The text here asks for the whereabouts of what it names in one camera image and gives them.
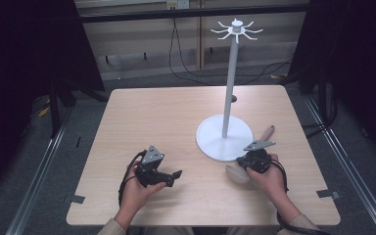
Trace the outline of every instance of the table top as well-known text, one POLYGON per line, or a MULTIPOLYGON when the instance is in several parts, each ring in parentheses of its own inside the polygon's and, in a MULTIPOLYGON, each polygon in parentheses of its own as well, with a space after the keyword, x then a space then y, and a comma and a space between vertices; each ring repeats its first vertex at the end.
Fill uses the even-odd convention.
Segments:
MULTIPOLYGON (((225 86, 118 89, 112 92, 71 203, 71 225, 105 224, 118 211, 118 187, 132 158, 150 145, 164 154, 159 171, 182 175, 173 187, 150 198, 136 214, 139 226, 276 225, 276 209, 252 183, 236 184, 227 163, 207 157, 196 131, 206 118, 224 112, 225 86)), ((231 115, 248 124, 259 139, 271 125, 288 176, 291 200, 315 224, 335 225, 340 216, 331 198, 316 191, 327 186, 283 86, 236 86, 231 115)))

